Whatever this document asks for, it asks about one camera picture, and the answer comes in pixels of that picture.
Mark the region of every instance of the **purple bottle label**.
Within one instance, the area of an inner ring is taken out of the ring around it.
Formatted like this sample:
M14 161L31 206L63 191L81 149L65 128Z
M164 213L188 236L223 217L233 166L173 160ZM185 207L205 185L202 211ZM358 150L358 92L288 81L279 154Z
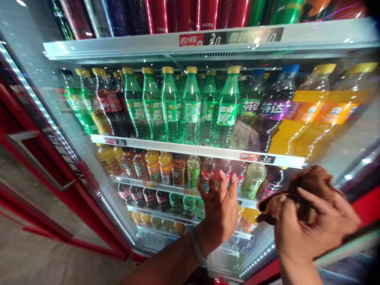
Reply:
M267 120L282 121L292 105L292 101L265 101L260 115Z

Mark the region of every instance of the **door handle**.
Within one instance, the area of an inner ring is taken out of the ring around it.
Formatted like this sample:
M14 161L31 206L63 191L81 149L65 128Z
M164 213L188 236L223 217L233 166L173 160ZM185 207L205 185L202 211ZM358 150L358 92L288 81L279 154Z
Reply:
M27 159L27 161L32 164L42 176L54 186L55 189L62 192L67 188L72 186L76 180L71 181L65 186L62 186L54 177L46 170L45 167L38 161L38 159L29 151L29 149L23 144L24 140L32 139L38 137L40 132L38 131L21 131L18 133L13 133L7 135L9 142L17 148Z

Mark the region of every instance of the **bracelet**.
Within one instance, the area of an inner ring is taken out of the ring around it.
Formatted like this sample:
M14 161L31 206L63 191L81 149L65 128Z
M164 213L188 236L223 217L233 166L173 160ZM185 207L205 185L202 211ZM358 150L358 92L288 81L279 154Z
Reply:
M191 236L191 243L193 244L193 248L194 248L195 254L197 255L200 266L207 267L207 260L203 257L201 250L199 248L198 240L197 240L197 237L195 236L194 226L190 228L190 236Z

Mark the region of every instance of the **brown cloth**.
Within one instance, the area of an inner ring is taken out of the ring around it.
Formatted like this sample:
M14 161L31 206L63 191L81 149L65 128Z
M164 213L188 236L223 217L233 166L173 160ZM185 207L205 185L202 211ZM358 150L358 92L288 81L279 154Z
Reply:
M265 221L274 225L275 221L279 219L283 203L287 198L290 198L296 204L298 219L306 224L314 223L317 211L309 201L300 196L297 187L303 188L331 203L334 192L343 195L338 189L331 186L333 178L323 167L318 165L310 166L294 175L290 180L287 191L272 194L258 203L261 215L257 217L257 222Z

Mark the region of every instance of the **hand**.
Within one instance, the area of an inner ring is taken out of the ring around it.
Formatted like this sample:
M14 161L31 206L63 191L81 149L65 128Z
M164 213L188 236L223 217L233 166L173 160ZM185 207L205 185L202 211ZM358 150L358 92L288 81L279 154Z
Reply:
M330 205L302 188L298 188L298 192L317 209L316 223L306 225L298 221L296 205L293 200L287 199L280 219L275 224L275 243L282 262L304 266L340 246L343 238L354 233L361 221L339 193L334 193Z
M227 190L226 174L220 170L220 185L216 188L215 178L209 174L210 190L207 193L197 182L198 191L205 202L206 218L196 226L200 250L205 258L221 243L229 240L238 226L238 180L234 173Z

